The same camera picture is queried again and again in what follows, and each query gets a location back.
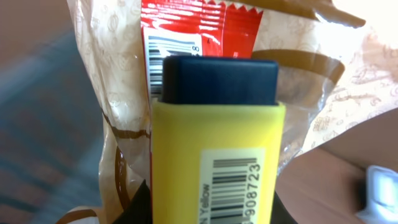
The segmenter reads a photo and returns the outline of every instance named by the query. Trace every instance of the white object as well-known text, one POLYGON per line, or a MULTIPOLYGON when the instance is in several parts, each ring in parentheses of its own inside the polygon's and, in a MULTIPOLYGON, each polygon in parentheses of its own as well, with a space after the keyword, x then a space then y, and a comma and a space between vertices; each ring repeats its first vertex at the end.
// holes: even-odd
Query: white object
POLYGON ((384 167, 368 167, 366 208, 356 215, 367 224, 398 223, 398 173, 384 167))

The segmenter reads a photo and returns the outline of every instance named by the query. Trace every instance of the yellow marker body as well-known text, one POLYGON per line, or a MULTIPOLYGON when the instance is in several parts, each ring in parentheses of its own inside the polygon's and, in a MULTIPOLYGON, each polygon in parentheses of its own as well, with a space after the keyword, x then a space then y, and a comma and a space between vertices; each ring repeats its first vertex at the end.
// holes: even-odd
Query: yellow marker body
POLYGON ((152 109, 154 224, 212 224, 239 219, 243 224, 270 222, 283 105, 172 105, 155 101, 152 109), (226 177, 228 170, 235 174, 226 177), (234 196, 229 189, 236 191, 237 198, 223 200, 234 196))

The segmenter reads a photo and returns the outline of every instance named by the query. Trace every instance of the yellow highlighter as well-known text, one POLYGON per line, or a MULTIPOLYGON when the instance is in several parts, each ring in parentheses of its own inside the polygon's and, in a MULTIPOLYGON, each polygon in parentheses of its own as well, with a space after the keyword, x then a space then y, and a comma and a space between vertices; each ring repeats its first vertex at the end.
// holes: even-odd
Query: yellow highlighter
POLYGON ((168 57, 152 105, 154 224, 268 224, 285 116, 272 61, 168 57))

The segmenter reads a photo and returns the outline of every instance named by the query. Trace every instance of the barcode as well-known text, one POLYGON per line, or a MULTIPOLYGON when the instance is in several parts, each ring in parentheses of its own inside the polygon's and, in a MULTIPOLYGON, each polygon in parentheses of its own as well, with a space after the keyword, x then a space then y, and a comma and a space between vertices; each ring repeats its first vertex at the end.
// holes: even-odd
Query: barcode
POLYGON ((181 34, 145 28, 144 43, 151 97, 158 97, 161 94, 164 58, 171 55, 202 55, 199 34, 181 34))
MULTIPOLYGON (((262 151, 259 150, 259 153, 254 153, 256 157, 210 159, 211 166, 201 168, 198 223, 256 223, 261 184, 261 155, 262 151)), ((210 161, 202 161, 202 166, 210 165, 210 161)))

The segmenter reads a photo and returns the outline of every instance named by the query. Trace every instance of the barcode label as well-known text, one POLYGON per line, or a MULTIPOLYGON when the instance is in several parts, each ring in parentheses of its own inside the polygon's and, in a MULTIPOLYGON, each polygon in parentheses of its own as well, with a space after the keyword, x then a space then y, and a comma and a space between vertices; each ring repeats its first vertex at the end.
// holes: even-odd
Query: barcode label
POLYGON ((144 28, 144 50, 151 97, 162 91, 163 60, 171 55, 202 56, 201 35, 144 28))
POLYGON ((199 224, 256 224, 264 148, 204 150, 199 224))

